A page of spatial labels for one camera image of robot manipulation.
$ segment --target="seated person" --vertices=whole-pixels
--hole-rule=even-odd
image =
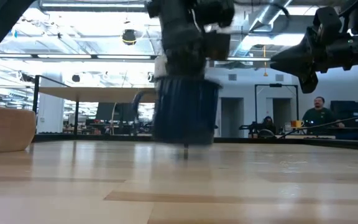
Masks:
[[[322,124],[331,123],[337,121],[334,113],[324,107],[325,99],[321,96],[318,96],[314,99],[314,108],[306,111],[305,115],[303,115],[303,121],[305,122],[305,126],[317,126]],[[345,125],[343,123],[336,124],[337,127],[343,128]],[[308,134],[326,134],[326,129],[324,128],[316,128],[308,130]]]
[[[277,130],[276,130],[276,126],[273,124],[272,117],[270,116],[265,117],[262,124],[264,125],[264,129],[267,129],[273,132],[273,134],[276,134]]]

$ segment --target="man in green shirt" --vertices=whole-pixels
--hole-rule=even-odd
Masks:
[[[306,111],[305,115],[303,115],[303,121],[305,122],[306,126],[317,126],[321,124],[327,124],[330,122],[337,121],[335,118],[334,113],[324,107],[325,99],[321,96],[318,96],[314,99],[314,108],[309,109]],[[345,125],[343,123],[336,124],[339,128],[343,128]],[[316,128],[311,129],[308,133],[313,134],[324,134],[324,128]]]

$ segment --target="doorway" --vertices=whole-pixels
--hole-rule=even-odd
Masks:
[[[273,98],[273,122],[278,130],[291,121],[291,99]]]
[[[243,138],[239,126],[244,124],[244,99],[221,98],[221,136],[223,138]]]

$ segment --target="light wood floor panel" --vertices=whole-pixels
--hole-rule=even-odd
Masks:
[[[0,153],[0,223],[358,223],[358,151],[37,143]]]

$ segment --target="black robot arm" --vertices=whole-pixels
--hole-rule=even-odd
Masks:
[[[203,78],[207,57],[227,58],[230,35],[206,33],[204,26],[229,26],[234,16],[233,0],[152,0],[145,6],[151,18],[160,18],[168,75]]]
[[[279,52],[271,61],[271,68],[297,76],[303,93],[316,89],[316,72],[336,67],[350,70],[358,65],[358,0],[346,2],[340,14],[332,7],[318,9],[301,43]]]

